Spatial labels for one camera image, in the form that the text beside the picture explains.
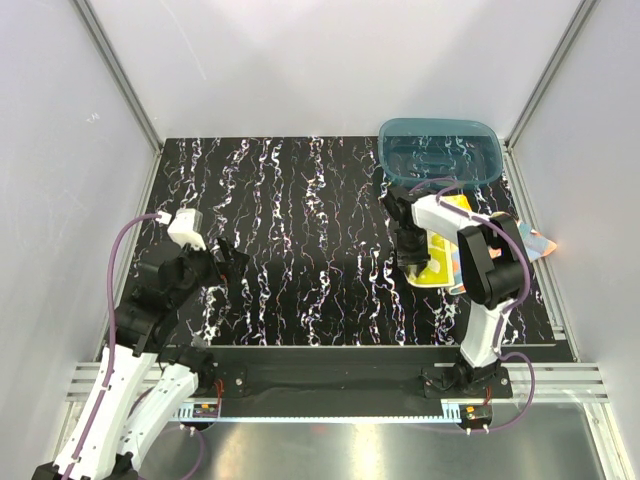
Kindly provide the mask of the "yellow crocodile towel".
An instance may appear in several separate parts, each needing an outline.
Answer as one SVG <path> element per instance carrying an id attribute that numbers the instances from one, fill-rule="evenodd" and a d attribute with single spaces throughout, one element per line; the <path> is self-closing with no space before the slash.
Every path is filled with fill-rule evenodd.
<path id="1" fill-rule="evenodd" d="M 409 206 L 408 226 L 426 236 L 426 245 L 402 267 L 410 285 L 417 288 L 462 287 L 458 231 L 472 222 L 471 208 L 462 194 L 426 195 Z"/>

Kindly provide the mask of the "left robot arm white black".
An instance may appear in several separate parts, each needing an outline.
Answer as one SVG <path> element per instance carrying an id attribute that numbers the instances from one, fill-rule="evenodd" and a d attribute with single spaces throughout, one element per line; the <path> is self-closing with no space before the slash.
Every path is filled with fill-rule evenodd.
<path id="1" fill-rule="evenodd" d="M 212 353 L 168 349 L 180 308 L 204 288 L 241 283 L 246 253 L 220 238 L 218 248 L 156 243 L 115 310 L 115 330 L 99 375 L 69 440 L 38 466 L 36 479 L 136 479 L 151 446 L 190 396 L 220 386 Z"/>

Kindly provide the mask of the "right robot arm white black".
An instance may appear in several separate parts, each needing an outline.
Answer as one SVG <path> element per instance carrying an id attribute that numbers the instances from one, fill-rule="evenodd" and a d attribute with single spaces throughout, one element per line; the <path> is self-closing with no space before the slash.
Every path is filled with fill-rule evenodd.
<path id="1" fill-rule="evenodd" d="M 428 266 L 429 232 L 458 247 L 462 283 L 471 301 L 467 330 L 454 365 L 430 384 L 442 393 L 457 389 L 476 396 L 496 375 L 508 316 L 530 289 L 530 261 L 517 223 L 506 213 L 464 210 L 443 196 L 414 198 L 400 187 L 391 189 L 383 204 L 397 223 L 396 259 L 404 274 Z"/>

